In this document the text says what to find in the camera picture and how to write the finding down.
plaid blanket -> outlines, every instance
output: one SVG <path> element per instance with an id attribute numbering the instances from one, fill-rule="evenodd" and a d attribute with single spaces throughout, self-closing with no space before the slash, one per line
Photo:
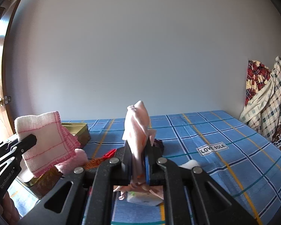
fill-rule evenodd
<path id="1" fill-rule="evenodd" d="M 124 119 L 83 120 L 92 136 L 84 147 L 89 158 L 101 157 L 124 145 Z M 197 160 L 259 224 L 267 224 L 281 205 L 281 151 L 254 130 L 223 111 L 195 112 L 150 117 L 150 128 L 164 144 L 164 156 L 178 165 Z M 225 145 L 219 152 L 202 155 L 197 148 Z M 11 187 L 20 214 L 34 205 L 27 190 Z M 150 207 L 116 199 L 113 225 L 164 224 L 164 205 Z"/>
<path id="2" fill-rule="evenodd" d="M 246 102 L 253 98 L 268 82 L 270 77 L 270 69 L 259 61 L 249 61 L 248 74 L 246 81 Z"/>
<path id="3" fill-rule="evenodd" d="M 256 98 L 262 94 L 255 95 L 248 103 L 247 107 L 241 114 L 240 121 L 246 123 L 249 127 L 260 133 L 269 141 L 274 141 L 276 136 L 281 133 L 281 58 L 276 57 L 274 68 L 271 71 L 271 79 L 273 84 L 273 94 L 271 88 L 263 95 L 269 97 L 264 98 L 262 108 L 251 106 Z"/>

blue checkered bedsheet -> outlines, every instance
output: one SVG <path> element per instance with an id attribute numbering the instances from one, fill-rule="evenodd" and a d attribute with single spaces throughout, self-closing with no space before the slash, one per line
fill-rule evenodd
<path id="1" fill-rule="evenodd" d="M 92 138 L 84 150 L 88 158 L 97 158 L 124 145 L 124 120 L 69 122 L 88 124 Z M 212 111 L 152 116 L 149 127 L 156 129 L 156 138 L 163 141 L 163 156 L 178 165 L 190 159 L 197 160 L 259 224 L 267 224 L 280 207 L 281 151 L 227 113 Z M 206 156 L 201 156 L 196 149 L 221 142 L 229 148 Z M 150 207 L 116 200 L 112 215 L 114 225 L 163 223 L 163 205 Z"/>

white plastic item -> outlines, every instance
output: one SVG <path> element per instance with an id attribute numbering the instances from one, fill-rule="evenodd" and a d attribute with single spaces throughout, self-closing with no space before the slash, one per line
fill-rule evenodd
<path id="1" fill-rule="evenodd" d="M 188 162 L 180 165 L 180 167 L 193 169 L 194 167 L 200 167 L 200 164 L 196 160 L 189 160 Z"/>
<path id="2" fill-rule="evenodd" d="M 281 146 L 281 139 L 278 140 L 277 142 L 274 142 L 273 145 L 277 148 L 279 148 Z"/>

brass doorknob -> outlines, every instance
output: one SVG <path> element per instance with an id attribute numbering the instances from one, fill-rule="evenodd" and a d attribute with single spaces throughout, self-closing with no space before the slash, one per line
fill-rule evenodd
<path id="1" fill-rule="evenodd" d="M 2 107 L 4 105 L 4 99 L 2 99 L 1 97 L 0 97 L 0 107 Z"/>

metal tin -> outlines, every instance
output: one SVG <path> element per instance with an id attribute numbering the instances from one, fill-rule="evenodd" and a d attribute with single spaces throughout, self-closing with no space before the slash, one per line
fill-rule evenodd
<path id="1" fill-rule="evenodd" d="M 80 148 L 83 148 L 90 140 L 90 133 L 86 123 L 61 123 L 62 126 L 66 127 L 69 132 L 76 136 L 80 142 Z"/>
<path id="2" fill-rule="evenodd" d="M 32 177 L 28 182 L 24 182 L 19 176 L 17 179 L 25 185 L 39 199 L 44 197 L 61 178 L 62 173 L 56 167 L 50 168 L 39 178 Z"/>

